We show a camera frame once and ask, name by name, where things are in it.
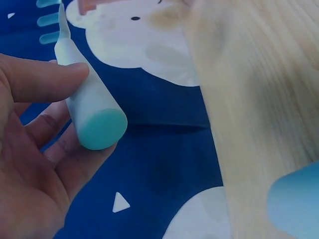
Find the black dot eye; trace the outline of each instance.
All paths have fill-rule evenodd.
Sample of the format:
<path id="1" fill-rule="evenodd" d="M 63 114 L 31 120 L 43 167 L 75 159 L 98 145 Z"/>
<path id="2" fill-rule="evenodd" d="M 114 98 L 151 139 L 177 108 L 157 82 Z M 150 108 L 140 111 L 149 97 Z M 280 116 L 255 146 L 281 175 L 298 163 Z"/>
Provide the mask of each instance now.
<path id="1" fill-rule="evenodd" d="M 133 16 L 132 18 L 131 18 L 131 20 L 133 20 L 133 21 L 137 21 L 137 20 L 140 20 L 141 18 L 140 17 L 138 17 L 138 16 Z"/>

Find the white cylindrical device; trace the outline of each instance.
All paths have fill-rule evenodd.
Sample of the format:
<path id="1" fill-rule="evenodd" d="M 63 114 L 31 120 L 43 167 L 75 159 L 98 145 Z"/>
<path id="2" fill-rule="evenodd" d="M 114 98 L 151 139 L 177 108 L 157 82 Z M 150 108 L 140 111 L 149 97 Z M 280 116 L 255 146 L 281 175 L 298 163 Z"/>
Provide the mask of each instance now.
<path id="1" fill-rule="evenodd" d="M 91 64 L 70 37 L 64 5 L 59 10 L 60 37 L 54 51 L 58 64 L 84 62 L 90 74 L 67 100 L 80 143 L 87 149 L 100 150 L 112 146 L 125 133 L 127 118 Z"/>

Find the white tip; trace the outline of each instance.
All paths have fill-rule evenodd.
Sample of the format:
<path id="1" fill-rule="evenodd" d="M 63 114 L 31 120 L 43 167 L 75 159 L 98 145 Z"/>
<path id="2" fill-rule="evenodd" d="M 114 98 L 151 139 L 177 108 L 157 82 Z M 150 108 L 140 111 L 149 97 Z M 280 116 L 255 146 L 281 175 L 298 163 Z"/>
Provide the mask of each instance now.
<path id="1" fill-rule="evenodd" d="M 59 26 L 60 26 L 60 38 L 71 38 L 71 32 L 66 19 L 64 4 L 60 4 L 59 8 Z"/>
<path id="2" fill-rule="evenodd" d="M 125 198 L 119 192 L 116 192 L 112 212 L 117 213 L 129 207 L 130 204 L 125 200 Z"/>

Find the table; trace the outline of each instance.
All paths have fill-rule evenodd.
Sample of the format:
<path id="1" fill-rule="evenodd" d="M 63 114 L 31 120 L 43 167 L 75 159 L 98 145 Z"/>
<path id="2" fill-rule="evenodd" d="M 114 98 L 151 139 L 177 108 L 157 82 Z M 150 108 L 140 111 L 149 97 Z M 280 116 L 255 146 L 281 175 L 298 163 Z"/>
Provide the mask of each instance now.
<path id="1" fill-rule="evenodd" d="M 195 0 L 179 10 L 201 80 L 234 239 L 289 239 L 267 219 L 278 178 L 319 155 L 319 1 Z"/>

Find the hand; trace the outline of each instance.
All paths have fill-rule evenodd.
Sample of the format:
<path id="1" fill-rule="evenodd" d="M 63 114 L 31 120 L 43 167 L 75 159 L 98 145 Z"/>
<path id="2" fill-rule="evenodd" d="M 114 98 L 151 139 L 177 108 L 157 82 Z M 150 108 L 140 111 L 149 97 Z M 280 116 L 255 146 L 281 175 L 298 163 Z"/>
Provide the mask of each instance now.
<path id="1" fill-rule="evenodd" d="M 51 239 L 69 206 L 113 152 L 80 146 L 68 122 L 65 98 L 86 79 L 86 64 L 59 66 L 0 54 L 0 238 Z M 52 103 L 28 125 L 19 116 L 30 103 Z"/>

